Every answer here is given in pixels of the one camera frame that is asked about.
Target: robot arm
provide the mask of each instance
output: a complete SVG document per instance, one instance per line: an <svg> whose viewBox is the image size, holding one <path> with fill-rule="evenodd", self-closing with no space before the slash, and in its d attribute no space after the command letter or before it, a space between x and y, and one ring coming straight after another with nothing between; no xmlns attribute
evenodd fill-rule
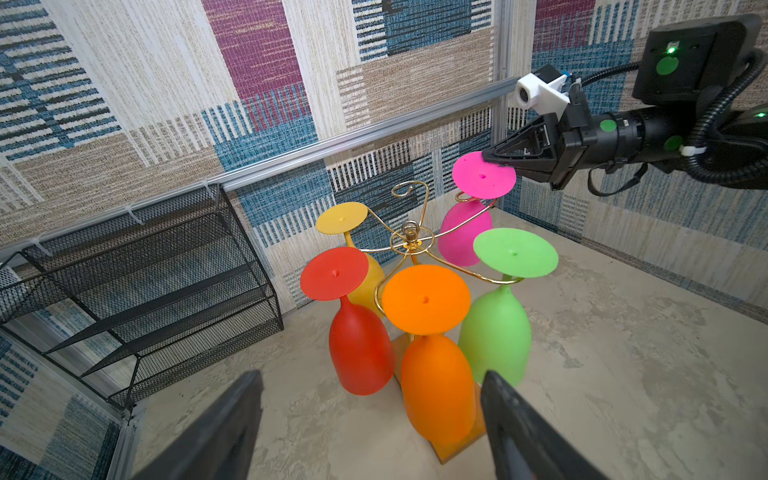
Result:
<svg viewBox="0 0 768 480"><path fill-rule="evenodd" d="M706 18L655 28L641 61L586 78L571 77L568 95L552 66L518 81L515 100L540 115L482 152L492 163L561 190L577 170L614 173L640 163L635 176L609 196L641 181L650 164L665 173L732 188L768 189L768 104L729 111L733 99L766 66L754 48L760 17ZM593 115L583 87L638 70L633 96L652 105Z"/></svg>

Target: black mesh shelf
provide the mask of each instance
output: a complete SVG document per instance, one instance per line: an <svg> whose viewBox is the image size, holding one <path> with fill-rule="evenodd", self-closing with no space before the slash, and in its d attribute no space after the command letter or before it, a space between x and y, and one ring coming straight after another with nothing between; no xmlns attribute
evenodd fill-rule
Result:
<svg viewBox="0 0 768 480"><path fill-rule="evenodd" d="M221 189L200 188L133 214L141 223L126 213L24 249L39 273L0 287L0 324L66 299L94 320L42 355L112 335L120 346L80 377L94 389L89 375L108 375L105 367L134 356L127 388L94 389L129 409L283 329L274 288Z"/></svg>

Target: table surface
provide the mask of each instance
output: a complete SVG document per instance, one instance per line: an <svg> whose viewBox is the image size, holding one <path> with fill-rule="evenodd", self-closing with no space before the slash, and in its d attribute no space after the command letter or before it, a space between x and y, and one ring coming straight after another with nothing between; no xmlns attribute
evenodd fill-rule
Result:
<svg viewBox="0 0 768 480"><path fill-rule="evenodd" d="M614 479L768 478L767 325L500 210L492 215L495 226L535 232L560 255L551 275L512 292L533 331L518 389L568 441ZM492 288L465 279L475 298ZM367 397L341 388L328 353L337 310L336 301L313 302L289 313L284 332L151 396L134 472L242 372L260 369L251 478L495 478L485 439L440 465L410 426L394 379ZM392 338L400 334L387 326ZM449 336L457 340L458 328Z"/></svg>

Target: zip tie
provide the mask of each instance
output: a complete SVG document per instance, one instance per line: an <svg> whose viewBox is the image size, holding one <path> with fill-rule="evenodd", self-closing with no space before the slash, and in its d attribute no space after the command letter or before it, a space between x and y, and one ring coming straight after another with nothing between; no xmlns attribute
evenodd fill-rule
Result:
<svg viewBox="0 0 768 480"><path fill-rule="evenodd" d="M139 217L137 217L136 214L134 213L134 211L131 210L131 205L126 205L125 206L125 211L128 212L128 215L131 215L132 219L136 220L136 223L138 223L139 225L144 225L144 222L139 220Z"/></svg>
<svg viewBox="0 0 768 480"><path fill-rule="evenodd" d="M214 192L211 191L210 187L208 187L208 180L203 180L203 186L205 187L205 191L208 192L208 197L210 197L211 200L216 200L216 195L214 195Z"/></svg>
<svg viewBox="0 0 768 480"><path fill-rule="evenodd" d="M43 247L43 246L40 244L40 239L39 239L39 238L37 238L37 237L33 238L33 239L32 239L32 243L34 243L34 244L35 244L35 246L36 246L36 247L37 247L37 248L38 248L38 249L39 249L39 250L40 250L42 253L45 253L45 254L46 254L46 255L48 255L49 257L53 257L53 253L51 253L51 251L50 251L50 250L48 250L47 248Z"/></svg>
<svg viewBox="0 0 768 480"><path fill-rule="evenodd" d="M692 157L694 155L702 154L707 151L707 147L691 147L689 145L680 146L680 155L684 157Z"/></svg>

